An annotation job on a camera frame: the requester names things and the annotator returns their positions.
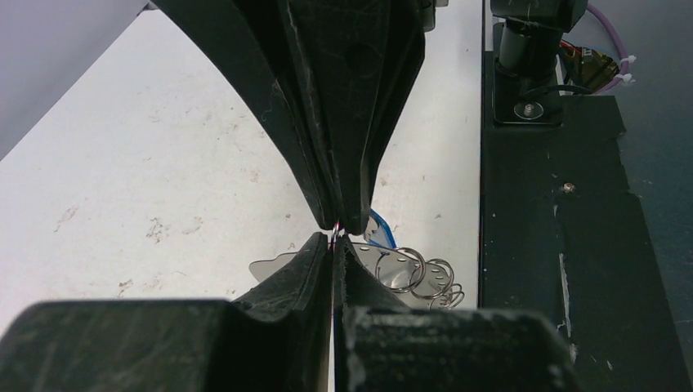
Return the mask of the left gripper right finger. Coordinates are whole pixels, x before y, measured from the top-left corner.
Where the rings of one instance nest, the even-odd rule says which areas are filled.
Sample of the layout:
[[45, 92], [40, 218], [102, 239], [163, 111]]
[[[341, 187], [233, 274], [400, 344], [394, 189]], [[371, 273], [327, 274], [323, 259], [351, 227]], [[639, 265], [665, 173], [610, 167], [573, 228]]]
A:
[[416, 310], [333, 247], [338, 391], [580, 391], [566, 344], [541, 316], [508, 310]]

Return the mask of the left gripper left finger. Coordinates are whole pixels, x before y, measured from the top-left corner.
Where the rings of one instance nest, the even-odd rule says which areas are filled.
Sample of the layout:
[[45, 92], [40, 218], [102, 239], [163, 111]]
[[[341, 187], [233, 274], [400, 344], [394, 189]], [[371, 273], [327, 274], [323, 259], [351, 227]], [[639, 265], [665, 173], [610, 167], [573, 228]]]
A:
[[51, 301], [1, 340], [4, 391], [326, 391], [332, 258], [315, 233], [234, 301]]

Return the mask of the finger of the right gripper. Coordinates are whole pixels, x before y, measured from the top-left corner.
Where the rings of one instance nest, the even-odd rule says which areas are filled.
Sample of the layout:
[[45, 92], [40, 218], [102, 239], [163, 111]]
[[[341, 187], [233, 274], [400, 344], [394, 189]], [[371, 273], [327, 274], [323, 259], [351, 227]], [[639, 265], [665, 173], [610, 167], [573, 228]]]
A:
[[318, 225], [362, 234], [378, 166], [421, 69], [425, 1], [287, 1], [309, 204]]
[[157, 1], [235, 89], [288, 164], [317, 225], [338, 219], [284, 26], [285, 1]]

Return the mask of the clear plastic keyring holder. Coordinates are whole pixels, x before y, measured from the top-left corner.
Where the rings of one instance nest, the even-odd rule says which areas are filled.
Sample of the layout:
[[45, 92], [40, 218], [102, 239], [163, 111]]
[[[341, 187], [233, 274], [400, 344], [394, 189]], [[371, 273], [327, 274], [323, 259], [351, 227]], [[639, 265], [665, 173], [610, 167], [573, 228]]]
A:
[[410, 247], [388, 249], [366, 242], [346, 242], [342, 255], [335, 256], [338, 232], [325, 237], [327, 254], [343, 266], [352, 259], [365, 268], [366, 276], [410, 308], [451, 310], [465, 298], [463, 286], [455, 281], [451, 264], [441, 258], [427, 260]]

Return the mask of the blue tagged key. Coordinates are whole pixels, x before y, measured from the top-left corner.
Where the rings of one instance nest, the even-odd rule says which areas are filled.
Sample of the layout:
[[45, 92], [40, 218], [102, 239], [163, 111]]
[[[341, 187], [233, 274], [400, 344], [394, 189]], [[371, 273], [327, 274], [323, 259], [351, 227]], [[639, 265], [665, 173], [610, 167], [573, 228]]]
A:
[[373, 209], [370, 210], [363, 239], [366, 243], [377, 247], [398, 248], [389, 224]]

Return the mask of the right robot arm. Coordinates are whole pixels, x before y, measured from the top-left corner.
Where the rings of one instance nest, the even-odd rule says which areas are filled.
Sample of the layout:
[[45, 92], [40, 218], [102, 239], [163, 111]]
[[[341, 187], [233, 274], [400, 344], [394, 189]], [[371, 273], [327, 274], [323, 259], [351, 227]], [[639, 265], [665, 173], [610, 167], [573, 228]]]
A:
[[[157, 1], [288, 164], [316, 224], [362, 234], [378, 168], [436, 26], [436, 1]], [[492, 1], [485, 116], [514, 130], [564, 118], [553, 69], [585, 1]]]

